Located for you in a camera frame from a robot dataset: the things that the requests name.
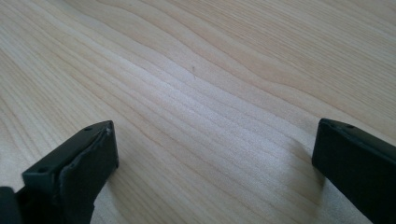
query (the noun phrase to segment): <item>black object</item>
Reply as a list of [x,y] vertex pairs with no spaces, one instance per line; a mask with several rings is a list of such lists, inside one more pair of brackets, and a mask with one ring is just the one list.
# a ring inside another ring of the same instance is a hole
[[396,223],[396,147],[349,124],[322,119],[312,164],[371,221]]
[[118,166],[113,122],[86,127],[23,172],[16,194],[0,188],[0,223],[90,223],[93,202]]

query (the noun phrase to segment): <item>table surface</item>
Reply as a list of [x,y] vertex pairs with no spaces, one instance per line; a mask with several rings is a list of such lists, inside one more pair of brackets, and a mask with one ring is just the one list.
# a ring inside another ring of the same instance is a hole
[[0,186],[112,119],[92,223],[370,223],[320,118],[396,145],[392,0],[1,0]]

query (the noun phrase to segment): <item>black plastic piece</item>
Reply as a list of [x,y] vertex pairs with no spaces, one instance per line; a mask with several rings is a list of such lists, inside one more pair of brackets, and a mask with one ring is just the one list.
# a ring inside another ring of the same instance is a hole
[[349,124],[322,119],[312,164],[371,221],[396,223],[396,147]]
[[0,210],[1,223],[88,224],[96,196],[118,166],[113,122],[86,127],[23,172],[25,187],[15,195],[0,189],[10,205],[18,203],[11,212]]

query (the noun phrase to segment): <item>wooden table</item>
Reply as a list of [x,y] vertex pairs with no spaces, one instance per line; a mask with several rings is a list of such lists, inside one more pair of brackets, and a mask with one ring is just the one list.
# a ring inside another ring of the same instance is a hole
[[396,145],[392,0],[1,0],[0,185],[112,119],[92,223],[369,223],[318,121]]

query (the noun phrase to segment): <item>wood grain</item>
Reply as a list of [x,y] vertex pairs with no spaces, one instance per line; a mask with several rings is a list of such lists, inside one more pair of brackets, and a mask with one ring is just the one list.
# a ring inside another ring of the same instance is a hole
[[369,223],[318,120],[396,145],[391,0],[1,0],[0,185],[112,119],[92,223]]

